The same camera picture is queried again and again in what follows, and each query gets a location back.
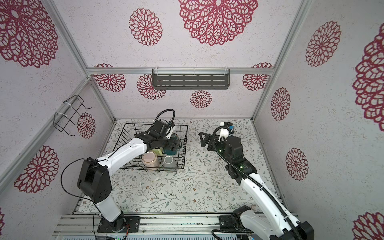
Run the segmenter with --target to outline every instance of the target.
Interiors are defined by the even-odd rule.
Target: table surface
[[[125,123],[151,123],[152,119],[121,119],[109,138],[104,155],[113,151]],[[236,181],[226,163],[215,152],[200,146],[199,132],[212,134],[221,121],[232,122],[234,136],[242,139],[244,156],[255,166],[276,194],[250,119],[176,119],[188,125],[185,168],[177,173],[118,170],[112,177],[112,197],[124,212],[231,212],[243,205],[260,208]],[[79,202],[77,212],[98,212],[88,200]]]

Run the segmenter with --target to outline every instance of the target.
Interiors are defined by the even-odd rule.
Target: black wire dish rack
[[[148,123],[126,123],[123,129],[120,132],[120,136],[115,144],[113,151],[118,149],[119,147],[127,144],[129,141],[134,138],[134,136],[138,133],[144,132],[148,130],[148,128],[152,124]],[[188,126],[187,125],[176,125],[173,129],[173,133],[175,133],[180,139],[180,148],[178,148],[177,153],[171,155],[176,161],[176,167],[163,167],[164,158],[167,156],[163,154],[163,156],[158,156],[159,159],[159,167],[146,167],[144,163],[141,161],[142,155],[135,157],[129,163],[125,164],[121,167],[121,169],[138,169],[145,171],[174,171],[177,172],[178,169],[184,169],[185,167],[185,152],[187,148],[187,134],[188,134]]]

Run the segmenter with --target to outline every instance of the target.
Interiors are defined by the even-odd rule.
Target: red flower pattern
[[[136,85],[141,95],[152,100],[162,98],[167,92],[166,90],[156,90],[153,88],[151,74],[140,76]]]
[[[276,121],[283,120],[291,106],[290,95],[285,88],[279,88],[273,94],[271,101],[271,113]]]
[[[364,118],[377,122],[384,131],[384,23],[379,34],[364,48],[362,61],[355,70],[355,103],[364,109]]]
[[[138,8],[131,15],[129,28],[141,44],[153,46],[160,41],[163,29],[158,17],[148,9]]]
[[[80,115],[77,121],[77,130],[84,138],[90,138],[95,133],[96,125],[95,119],[89,113],[83,113]]]
[[[259,63],[253,66],[253,68],[272,68],[270,63]],[[246,74],[243,76],[243,85],[246,89],[251,91],[257,91],[263,89],[267,82],[269,75],[267,74]]]
[[[39,0],[0,1],[0,52],[23,67],[49,65],[58,35]]]
[[[96,68],[114,68],[105,63],[97,64]],[[98,85],[110,92],[120,92],[125,88],[125,78],[123,74],[94,74],[93,77]]]
[[[297,148],[292,148],[287,153],[285,165],[289,174],[296,180],[303,180],[308,174],[308,161],[304,153]]]
[[[306,60],[312,67],[317,67],[327,62],[336,51],[340,42],[340,25],[329,21],[319,27],[308,42]]]
[[[50,185],[58,169],[59,159],[55,151],[42,146],[13,185],[21,192],[37,193]]]
[[[204,90],[198,90],[192,93],[190,101],[194,107],[205,108],[212,102],[212,95]]]
[[[252,21],[257,0],[179,0],[184,28],[200,43],[223,45]]]
[[[376,212],[371,214],[366,212],[359,215],[353,221],[352,228],[354,240],[382,240],[384,239],[384,216]]]
[[[4,214],[1,212],[1,207],[0,207],[0,236],[1,236],[1,230],[3,230],[4,225],[5,225]]]

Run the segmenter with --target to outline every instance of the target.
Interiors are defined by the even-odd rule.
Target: black cable
[[[219,238],[215,232],[222,232],[222,233],[234,233],[234,234],[242,234],[242,233],[253,233],[252,231],[226,231],[226,230],[219,230],[219,229],[213,229],[211,231],[212,235],[215,237],[215,239],[217,240],[222,240],[221,238]]]
[[[276,207],[279,209],[280,213],[283,215],[283,217],[286,219],[286,221],[288,222],[289,226],[292,228],[292,231],[293,231],[293,234],[295,236],[295,239],[296,240],[303,240],[302,237],[300,236],[298,230],[296,229],[296,227],[294,226],[294,224],[292,223],[291,219],[289,217],[287,217],[288,215],[285,213],[285,211],[282,209],[282,207],[280,206],[280,204],[277,202],[277,200],[273,197],[273,195],[265,188],[261,185],[261,183],[259,183],[258,181],[256,181],[255,179],[253,179],[252,177],[250,177],[248,174],[244,173],[243,171],[241,171],[240,168],[238,168],[237,166],[233,165],[232,163],[230,163],[228,160],[226,160],[221,154],[220,152],[217,150],[217,146],[216,146],[216,143],[215,143],[215,135],[216,135],[216,132],[220,129],[226,129],[230,132],[230,129],[225,127],[225,126],[219,126],[217,127],[213,134],[212,134],[212,146],[213,148],[215,149],[216,153],[219,155],[219,157],[221,159],[223,159],[226,163],[228,163],[228,165],[230,165],[231,167],[233,167],[236,171],[238,171],[239,173],[241,173],[242,175],[244,175],[244,177],[248,178],[249,180],[251,180],[254,184],[256,184],[261,190],[263,190],[263,192],[265,192],[265,194],[272,200],[272,202],[276,205]]]
[[[92,223],[92,226],[93,226],[93,234],[95,235],[95,240],[97,240],[97,238],[96,238],[96,232],[95,232],[95,215],[97,215],[97,214],[93,214],[93,223]]]
[[[170,121],[170,123],[172,124],[173,123],[173,120],[175,119],[175,115],[176,115],[176,112],[175,110],[169,108],[169,109],[165,109],[163,111],[161,111],[155,118],[155,120],[153,121],[152,125],[149,127],[149,129],[146,131],[146,132],[149,132],[149,130],[153,127],[153,125],[155,124],[155,122],[157,121],[157,119],[163,114],[163,113],[166,113],[166,112],[169,112],[169,111],[172,111],[173,112],[173,115],[172,115],[172,119]]]
[[[62,189],[64,190],[64,192],[68,193],[68,194],[71,195],[71,196],[79,197],[79,198],[83,198],[83,199],[87,199],[87,200],[93,202],[93,201],[92,201],[91,199],[89,199],[89,198],[86,198],[86,197],[80,197],[80,196],[74,195],[74,194],[72,194],[72,193],[69,193],[67,190],[65,190],[65,188],[64,188],[64,186],[63,186],[63,173],[65,172],[65,170],[67,169],[67,167],[69,167],[72,163],[75,163],[75,162],[80,161],[80,160],[86,160],[86,159],[85,159],[85,158],[79,158],[79,159],[77,159],[77,160],[71,162],[70,164],[68,164],[68,165],[64,168],[64,170],[62,171],[61,176],[60,176],[61,187],[62,187]]]

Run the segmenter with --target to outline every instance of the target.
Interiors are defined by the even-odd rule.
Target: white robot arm
[[[180,145],[178,139],[169,138],[173,132],[174,116],[168,124],[157,120],[166,111],[174,112],[172,109],[162,111],[147,131],[137,134],[129,143],[106,156],[96,160],[88,158],[83,162],[77,185],[92,199],[101,212],[101,224],[106,224],[111,231],[124,230],[125,218],[111,196],[110,176],[135,157],[153,148],[164,147],[174,151]],[[242,211],[234,211],[234,213],[237,212],[235,219],[238,220],[236,230],[251,230],[263,240],[274,238],[310,240],[299,220],[273,196],[261,176],[257,174],[257,170],[244,158],[240,138],[233,136],[232,123],[222,122],[222,127],[219,128],[223,128],[220,135],[215,135],[218,128],[213,135],[200,132],[201,146],[205,147],[208,144],[209,151],[216,151],[228,163],[225,168],[231,178],[253,197],[267,218],[265,220],[250,208],[242,207],[240,208]],[[299,229],[302,238],[296,238],[298,234],[296,228]]]

